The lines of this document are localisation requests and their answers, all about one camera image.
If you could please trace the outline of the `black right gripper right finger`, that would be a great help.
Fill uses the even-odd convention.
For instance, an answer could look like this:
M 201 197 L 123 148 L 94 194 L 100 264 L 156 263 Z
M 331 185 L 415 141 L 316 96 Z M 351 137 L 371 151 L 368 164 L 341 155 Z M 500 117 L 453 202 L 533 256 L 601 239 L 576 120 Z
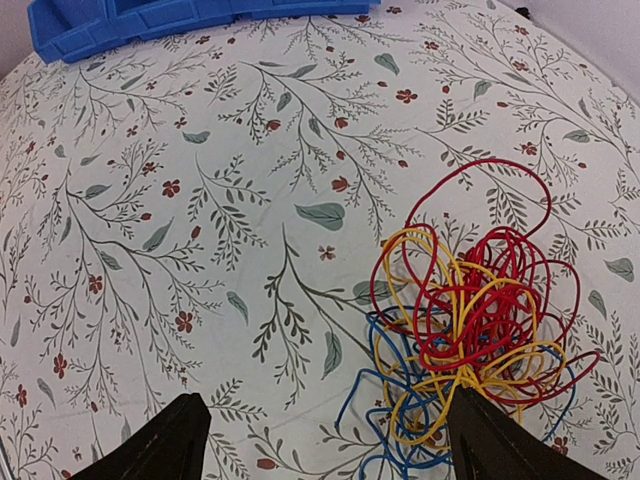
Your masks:
M 447 414 L 461 480 L 589 480 L 602 476 L 543 444 L 471 388 L 455 391 Z

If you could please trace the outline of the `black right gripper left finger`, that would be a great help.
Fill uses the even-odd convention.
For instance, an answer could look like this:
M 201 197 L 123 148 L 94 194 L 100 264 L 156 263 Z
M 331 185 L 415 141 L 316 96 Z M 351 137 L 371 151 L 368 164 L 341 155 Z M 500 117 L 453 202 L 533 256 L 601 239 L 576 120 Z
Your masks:
M 211 415 L 198 393 L 181 394 L 76 480 L 200 479 Z

